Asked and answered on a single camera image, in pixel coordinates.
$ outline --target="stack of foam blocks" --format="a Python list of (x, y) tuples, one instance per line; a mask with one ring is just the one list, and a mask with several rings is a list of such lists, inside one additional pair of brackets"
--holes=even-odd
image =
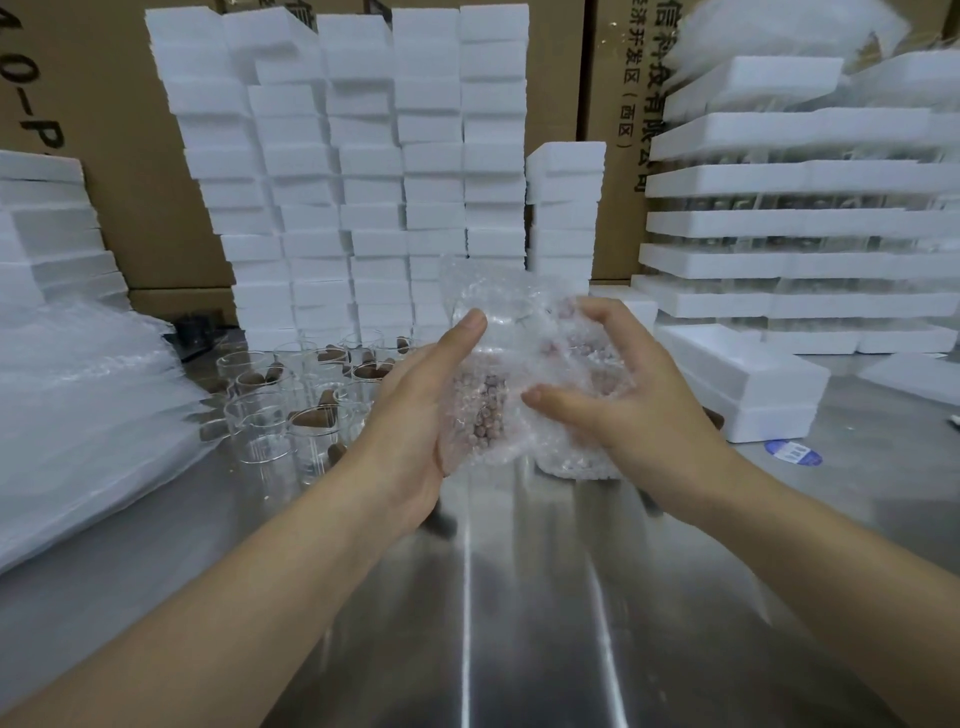
[(602, 141), (549, 142), (527, 158), (527, 202), (534, 209), (528, 268), (563, 278), (586, 294), (593, 270)]
[(0, 151), (0, 303), (83, 296), (130, 307), (76, 159)]
[[(666, 317), (795, 353), (953, 349), (960, 52), (842, 68), (734, 58), (668, 97), (639, 257), (658, 274), (635, 278)], [(743, 111), (770, 107), (790, 110)]]

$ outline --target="forearm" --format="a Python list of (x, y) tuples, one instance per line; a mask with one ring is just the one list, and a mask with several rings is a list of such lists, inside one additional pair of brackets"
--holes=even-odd
[(346, 465), (0, 726), (259, 725), (398, 535)]
[(738, 458), (704, 530), (917, 726), (960, 715), (960, 579)]

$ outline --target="plastic bag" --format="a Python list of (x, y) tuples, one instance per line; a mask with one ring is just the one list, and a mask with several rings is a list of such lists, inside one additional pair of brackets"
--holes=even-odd
[(598, 397), (616, 397), (632, 386), (606, 332), (579, 312), (569, 286), (476, 258), (445, 258), (441, 290), (453, 322), (471, 308), (483, 310), (488, 322), (447, 393), (440, 443), (444, 467), (498, 465), (533, 455), (544, 471), (559, 477), (619, 477), (600, 448), (575, 442), (565, 427), (520, 399), (537, 383)]

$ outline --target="sticker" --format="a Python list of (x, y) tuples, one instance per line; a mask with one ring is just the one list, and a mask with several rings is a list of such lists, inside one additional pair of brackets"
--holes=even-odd
[(794, 443), (789, 440), (771, 440), (764, 443), (766, 448), (774, 457), (785, 463), (792, 465), (803, 465), (808, 468), (816, 468), (824, 462), (819, 452), (814, 452), (806, 445)]

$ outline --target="styrofoam block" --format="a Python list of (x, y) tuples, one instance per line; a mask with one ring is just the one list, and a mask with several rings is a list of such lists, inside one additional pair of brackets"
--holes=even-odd
[(280, 236), (283, 253), (295, 257), (337, 257), (350, 255), (349, 233), (334, 229), (285, 232)]
[(393, 144), (347, 146), (340, 149), (340, 169), (357, 177), (401, 177), (403, 159)]
[(349, 279), (298, 281), (293, 291), (294, 305), (301, 308), (353, 302)]
[(682, 370), (740, 407), (816, 407), (827, 390), (829, 369), (717, 324), (658, 327), (655, 335)]
[(643, 244), (639, 261), (682, 279), (775, 279), (784, 275), (791, 259), (788, 253), (702, 252), (675, 245)]
[(401, 230), (355, 230), (350, 234), (357, 256), (407, 254), (407, 232)]
[(238, 283), (231, 286), (237, 308), (293, 305), (290, 283)]
[(598, 203), (534, 205), (534, 225), (542, 230), (595, 230)]
[(262, 179), (200, 180), (207, 207), (262, 207), (274, 203), (270, 186)]
[(540, 256), (593, 255), (595, 238), (594, 231), (542, 230), (535, 225), (530, 229), (530, 251)]
[(294, 283), (314, 280), (349, 280), (350, 269), (345, 257), (290, 258)]
[(0, 207), (6, 209), (89, 205), (82, 184), (0, 178)]
[(649, 330), (657, 321), (657, 302), (629, 285), (592, 285), (591, 296), (622, 301), (634, 317)]
[(223, 17), (210, 8), (151, 8), (145, 15), (153, 42), (227, 42)]
[(459, 111), (460, 79), (397, 77), (394, 102), (399, 111)]
[(356, 279), (407, 280), (409, 277), (405, 257), (355, 257), (350, 261), (350, 271)]
[(460, 175), (407, 175), (403, 189), (408, 204), (464, 201), (464, 178)]
[(274, 177), (270, 181), (276, 205), (341, 205), (343, 186), (336, 177)]
[(263, 159), (271, 177), (328, 176), (340, 173), (337, 151), (326, 144), (266, 147), (263, 150)]
[(466, 255), (467, 231), (408, 231), (407, 251), (410, 255)]
[(463, 119), (457, 112), (403, 112), (396, 116), (396, 130), (402, 144), (462, 141)]
[(403, 178), (344, 177), (344, 198), (350, 205), (403, 202)]
[(412, 303), (366, 303), (357, 305), (362, 328), (408, 326), (414, 323)]
[(464, 171), (523, 174), (523, 144), (520, 142), (464, 144)]
[(836, 90), (843, 59), (738, 56), (721, 63), (667, 97), (665, 121), (701, 116), (708, 110), (740, 110), (771, 102), (793, 105)]
[(396, 75), (414, 78), (442, 78), (460, 75), (460, 44), (394, 38)]
[(464, 114), (464, 141), (523, 143), (526, 115), (470, 113)]
[(285, 283), (290, 281), (290, 266), (277, 260), (240, 260), (231, 263), (237, 283)]
[(338, 45), (326, 48), (330, 81), (389, 81), (394, 77), (394, 49), (389, 45)]
[(527, 183), (521, 174), (482, 175), (467, 173), (464, 199), (469, 203), (521, 203)]
[(464, 168), (462, 142), (427, 142), (403, 145), (403, 171), (407, 173), (454, 173)]
[(460, 11), (456, 8), (396, 8), (393, 21), (397, 41), (455, 43), (460, 37)]
[(415, 203), (407, 206), (407, 230), (449, 230), (465, 228), (467, 216), (462, 203)]
[(536, 205), (583, 200), (599, 201), (602, 187), (602, 172), (552, 174), (529, 181), (527, 202)]
[(350, 145), (396, 146), (394, 122), (389, 116), (330, 116), (330, 142)]
[(240, 260), (280, 260), (283, 248), (278, 235), (224, 235), (220, 238), (224, 257)]
[(336, 205), (282, 205), (280, 216), (287, 232), (337, 230), (340, 227)]
[(409, 303), (409, 280), (353, 279), (353, 292), (360, 305), (368, 303)]
[(221, 113), (249, 116), (247, 87), (229, 79), (166, 81), (167, 104), (174, 114)]
[(383, 15), (318, 14), (317, 34), (324, 46), (390, 43), (390, 27)]
[(393, 111), (391, 90), (387, 81), (330, 84), (326, 112), (334, 116), (389, 116)]
[(282, 229), (275, 207), (211, 209), (210, 225), (218, 235), (262, 235)]
[(400, 231), (404, 226), (403, 205), (343, 205), (340, 221), (347, 231)]
[(235, 180), (266, 174), (263, 160), (253, 146), (184, 149), (183, 155), (194, 180)]
[(491, 255), (519, 257), (526, 253), (527, 233), (515, 230), (467, 230), (467, 252), (470, 257)]
[(527, 158), (528, 175), (603, 172), (605, 141), (548, 141)]
[(467, 203), (468, 228), (515, 230), (523, 227), (523, 205), (513, 203)]
[(464, 114), (527, 112), (526, 81), (464, 81), (461, 97)]
[(530, 7), (470, 5), (460, 9), (460, 40), (526, 40), (530, 34)]

